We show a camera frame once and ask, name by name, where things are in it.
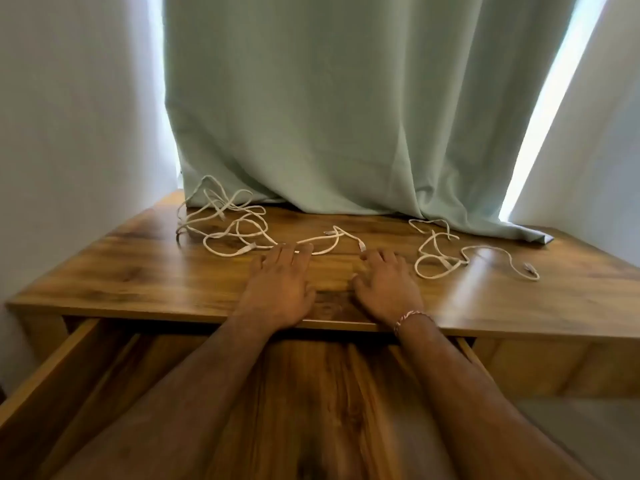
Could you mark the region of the person's right hand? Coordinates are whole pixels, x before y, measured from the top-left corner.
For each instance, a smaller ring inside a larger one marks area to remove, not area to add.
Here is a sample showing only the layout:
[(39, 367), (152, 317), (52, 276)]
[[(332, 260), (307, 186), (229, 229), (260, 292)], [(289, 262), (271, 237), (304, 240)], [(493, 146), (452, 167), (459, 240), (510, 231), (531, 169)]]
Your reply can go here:
[(368, 303), (360, 303), (361, 306), (375, 320), (390, 329), (397, 329), (412, 315), (424, 314), (424, 303), (419, 286), (413, 277), (412, 283), (405, 283), (397, 269), (397, 259), (404, 258), (393, 250), (387, 250), (388, 268), (382, 273), (372, 271), (372, 250), (361, 253), (360, 258), (364, 262), (363, 268), (355, 274), (366, 276), (371, 288), (371, 297)]

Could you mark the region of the person's left hand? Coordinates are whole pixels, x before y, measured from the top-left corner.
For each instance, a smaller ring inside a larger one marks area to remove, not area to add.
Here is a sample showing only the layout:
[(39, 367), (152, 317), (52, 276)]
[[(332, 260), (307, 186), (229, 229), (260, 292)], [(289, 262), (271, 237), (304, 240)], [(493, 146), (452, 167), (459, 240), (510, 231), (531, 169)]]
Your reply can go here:
[(277, 244), (264, 256), (258, 276), (248, 279), (230, 319), (247, 324), (252, 330), (269, 335), (297, 325), (302, 316), (303, 297), (308, 284), (307, 272), (313, 252), (311, 243), (296, 244), (296, 266), (279, 270), (281, 246)]

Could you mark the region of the person's left forearm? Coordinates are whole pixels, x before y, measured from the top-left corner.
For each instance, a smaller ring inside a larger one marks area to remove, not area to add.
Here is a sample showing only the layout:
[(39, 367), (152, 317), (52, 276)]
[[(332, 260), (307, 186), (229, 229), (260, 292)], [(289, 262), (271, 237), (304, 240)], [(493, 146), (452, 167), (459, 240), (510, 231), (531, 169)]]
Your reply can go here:
[(301, 317), (229, 317), (203, 345), (84, 446), (54, 480), (201, 476), (232, 404), (271, 336)]

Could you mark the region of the person's right forearm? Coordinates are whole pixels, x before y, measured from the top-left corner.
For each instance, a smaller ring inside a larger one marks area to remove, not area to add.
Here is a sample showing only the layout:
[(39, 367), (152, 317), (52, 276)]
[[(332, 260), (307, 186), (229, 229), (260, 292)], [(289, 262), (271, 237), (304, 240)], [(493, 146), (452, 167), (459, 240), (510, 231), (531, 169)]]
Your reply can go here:
[(394, 330), (465, 480), (597, 480), (533, 425), (425, 314)]

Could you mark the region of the wooden desk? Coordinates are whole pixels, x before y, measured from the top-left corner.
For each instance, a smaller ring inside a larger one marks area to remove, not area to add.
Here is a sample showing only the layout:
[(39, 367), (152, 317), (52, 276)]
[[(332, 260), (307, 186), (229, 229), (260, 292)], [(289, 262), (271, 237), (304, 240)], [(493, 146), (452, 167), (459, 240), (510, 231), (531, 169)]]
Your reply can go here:
[[(37, 278), (7, 301), (24, 320), (100, 317), (219, 323), (258, 252), (218, 257), (177, 237), (174, 193)], [(640, 267), (551, 228), (547, 245), (482, 238), (436, 241), (470, 262), (418, 278), (427, 313), (472, 339), (479, 360), (515, 397), (640, 398)]]

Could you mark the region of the wooden desk drawer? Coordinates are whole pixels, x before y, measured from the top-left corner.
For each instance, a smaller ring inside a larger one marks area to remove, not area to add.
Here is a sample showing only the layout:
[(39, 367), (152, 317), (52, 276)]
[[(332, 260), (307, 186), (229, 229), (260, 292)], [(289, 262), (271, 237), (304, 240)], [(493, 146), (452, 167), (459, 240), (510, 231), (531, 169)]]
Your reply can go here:
[[(213, 332), (91, 319), (0, 405), (0, 480), (51, 478)], [(205, 480), (458, 480), (393, 337), (292, 330), (260, 355)]]

